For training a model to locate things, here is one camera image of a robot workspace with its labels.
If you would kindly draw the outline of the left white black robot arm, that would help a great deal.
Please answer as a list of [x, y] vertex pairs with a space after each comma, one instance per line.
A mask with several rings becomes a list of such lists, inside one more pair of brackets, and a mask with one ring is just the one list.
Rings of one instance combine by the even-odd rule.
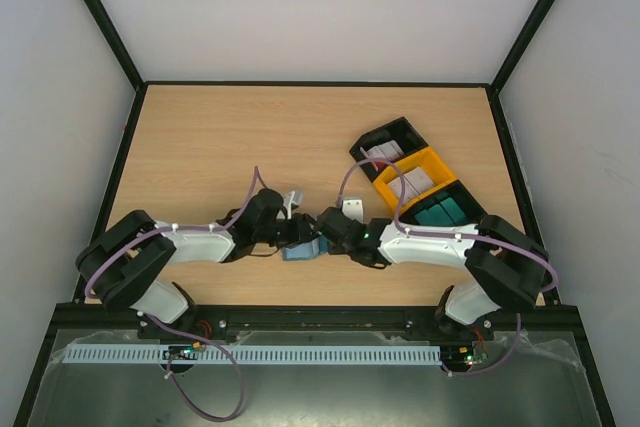
[[171, 264], [231, 263], [250, 256], [258, 244], [277, 250], [311, 242], [315, 218], [299, 213], [301, 193], [283, 196], [262, 188], [226, 217], [205, 225], [152, 219], [134, 210], [105, 231], [76, 258], [85, 296], [112, 311], [132, 309], [167, 325], [178, 325], [195, 302], [160, 274]]

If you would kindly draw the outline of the teal card holder wallet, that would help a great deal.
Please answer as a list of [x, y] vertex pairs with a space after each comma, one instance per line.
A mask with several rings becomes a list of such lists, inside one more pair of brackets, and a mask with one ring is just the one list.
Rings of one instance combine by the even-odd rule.
[[286, 247], [282, 249], [282, 258], [284, 261], [306, 261], [314, 260], [319, 256], [327, 254], [329, 243], [320, 236], [310, 242], [301, 243], [295, 247]]

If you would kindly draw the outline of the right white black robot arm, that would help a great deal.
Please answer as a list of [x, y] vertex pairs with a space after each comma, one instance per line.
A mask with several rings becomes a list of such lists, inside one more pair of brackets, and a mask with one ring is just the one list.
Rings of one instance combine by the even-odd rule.
[[454, 227], [384, 218], [364, 224], [330, 207], [314, 230], [339, 255], [369, 268], [421, 263], [468, 272], [469, 282], [445, 289], [434, 315], [438, 330], [450, 338], [463, 337], [478, 320], [500, 309], [520, 314], [534, 310], [548, 274], [546, 251], [495, 215]]

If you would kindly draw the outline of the black bin with teal cards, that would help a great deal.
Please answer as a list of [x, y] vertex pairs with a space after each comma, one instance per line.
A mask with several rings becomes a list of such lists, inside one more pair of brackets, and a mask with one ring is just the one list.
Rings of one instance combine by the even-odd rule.
[[477, 224], [486, 210], [460, 181], [454, 181], [419, 200], [399, 216], [402, 223], [431, 227]]

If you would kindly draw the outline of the yellow bin with cards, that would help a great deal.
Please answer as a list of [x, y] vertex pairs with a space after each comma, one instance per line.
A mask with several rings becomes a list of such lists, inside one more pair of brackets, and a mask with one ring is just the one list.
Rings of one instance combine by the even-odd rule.
[[[403, 159], [395, 165], [405, 178], [405, 196], [400, 212], [404, 213], [419, 200], [452, 184], [457, 176], [432, 147], [426, 147]], [[401, 194], [401, 179], [396, 170], [386, 166], [373, 182], [374, 188], [394, 211]]]

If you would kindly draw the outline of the black bin with red cards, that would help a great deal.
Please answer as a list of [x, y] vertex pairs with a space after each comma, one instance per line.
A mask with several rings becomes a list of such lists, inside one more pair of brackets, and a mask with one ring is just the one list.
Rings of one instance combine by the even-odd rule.
[[400, 117], [361, 135], [349, 149], [349, 154], [355, 161], [365, 158], [397, 161], [428, 146], [410, 122]]

